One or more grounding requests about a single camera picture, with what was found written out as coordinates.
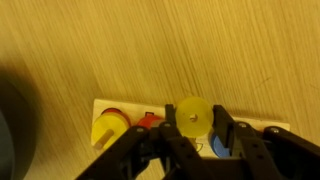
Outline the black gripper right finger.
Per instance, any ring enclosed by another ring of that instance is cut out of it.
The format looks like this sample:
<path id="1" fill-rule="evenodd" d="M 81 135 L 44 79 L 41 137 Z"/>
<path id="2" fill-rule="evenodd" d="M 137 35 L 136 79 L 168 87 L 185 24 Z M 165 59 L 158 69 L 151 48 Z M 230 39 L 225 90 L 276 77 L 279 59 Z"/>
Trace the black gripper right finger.
<path id="1" fill-rule="evenodd" d="M 214 122 L 213 129 L 219 137 L 224 148 L 231 148 L 233 145 L 233 124 L 235 123 L 231 115 L 222 105 L 213 106 Z"/>

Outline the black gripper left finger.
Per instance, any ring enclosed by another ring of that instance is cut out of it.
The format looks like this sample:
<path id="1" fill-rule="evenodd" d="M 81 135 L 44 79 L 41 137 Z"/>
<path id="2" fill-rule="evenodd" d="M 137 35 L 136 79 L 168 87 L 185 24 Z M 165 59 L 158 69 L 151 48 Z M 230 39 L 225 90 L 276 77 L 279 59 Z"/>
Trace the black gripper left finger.
<path id="1" fill-rule="evenodd" d="M 176 124 L 175 108 L 173 104 L 165 105 L 165 120 L 170 124 Z"/>

